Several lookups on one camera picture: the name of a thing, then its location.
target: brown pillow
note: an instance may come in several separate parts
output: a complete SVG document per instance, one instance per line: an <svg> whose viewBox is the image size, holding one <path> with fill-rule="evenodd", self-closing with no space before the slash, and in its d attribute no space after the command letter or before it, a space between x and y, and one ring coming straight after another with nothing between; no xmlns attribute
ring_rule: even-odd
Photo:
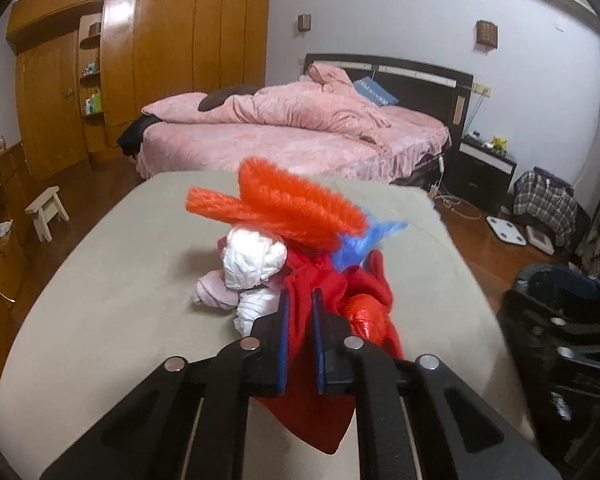
<svg viewBox="0 0 600 480"><path fill-rule="evenodd" d="M231 95L253 95L258 91L253 85L236 85L221 88L207 95L198 105L199 112L208 112L214 108L218 108Z"/></svg>

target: dark wooden headboard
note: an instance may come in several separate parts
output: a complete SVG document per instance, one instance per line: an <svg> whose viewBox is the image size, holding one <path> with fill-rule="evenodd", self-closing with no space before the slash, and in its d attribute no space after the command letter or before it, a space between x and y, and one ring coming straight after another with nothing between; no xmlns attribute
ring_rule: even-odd
<svg viewBox="0 0 600 480"><path fill-rule="evenodd" d="M446 124L452 146L460 146L474 76L443 66L408 59L364 54L307 54L304 72L314 61L343 68L352 81L373 76L382 88L400 99L398 106L437 118Z"/></svg>

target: checkered fabric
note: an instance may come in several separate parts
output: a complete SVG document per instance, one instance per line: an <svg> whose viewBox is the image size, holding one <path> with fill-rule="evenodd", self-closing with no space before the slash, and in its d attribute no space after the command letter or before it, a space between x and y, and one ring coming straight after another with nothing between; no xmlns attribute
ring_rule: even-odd
<svg viewBox="0 0 600 480"><path fill-rule="evenodd" d="M513 185L516 198L513 214L528 213L549 226L558 247L568 246L576 231L577 202L563 187L552 186L551 180L534 171L526 171Z"/></svg>

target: pink blanket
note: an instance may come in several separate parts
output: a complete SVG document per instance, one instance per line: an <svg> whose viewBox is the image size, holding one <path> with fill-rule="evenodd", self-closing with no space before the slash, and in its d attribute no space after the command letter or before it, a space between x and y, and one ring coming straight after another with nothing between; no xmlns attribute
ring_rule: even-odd
<svg viewBox="0 0 600 480"><path fill-rule="evenodd" d="M245 156L273 160L299 174L329 174L388 184L410 176L424 155L437 155L449 138L428 115L385 106L393 123L378 131L387 150L342 134L254 124L157 123L144 132L136 168L144 178L181 170L237 171Z"/></svg>
<svg viewBox="0 0 600 480"><path fill-rule="evenodd" d="M169 97L142 109L168 123L272 124L344 134L381 144L380 128L391 119L356 92L343 69L323 63L309 67L309 77L281 86L263 88L255 95L234 95L208 112L199 112L205 94Z"/></svg>

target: black nightstand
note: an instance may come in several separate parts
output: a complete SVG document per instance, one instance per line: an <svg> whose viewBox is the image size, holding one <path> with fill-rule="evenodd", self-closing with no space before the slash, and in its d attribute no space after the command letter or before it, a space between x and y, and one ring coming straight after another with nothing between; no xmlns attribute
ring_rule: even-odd
<svg viewBox="0 0 600 480"><path fill-rule="evenodd" d="M446 188L476 207L496 216L516 171L516 159L463 137L453 164L445 173Z"/></svg>

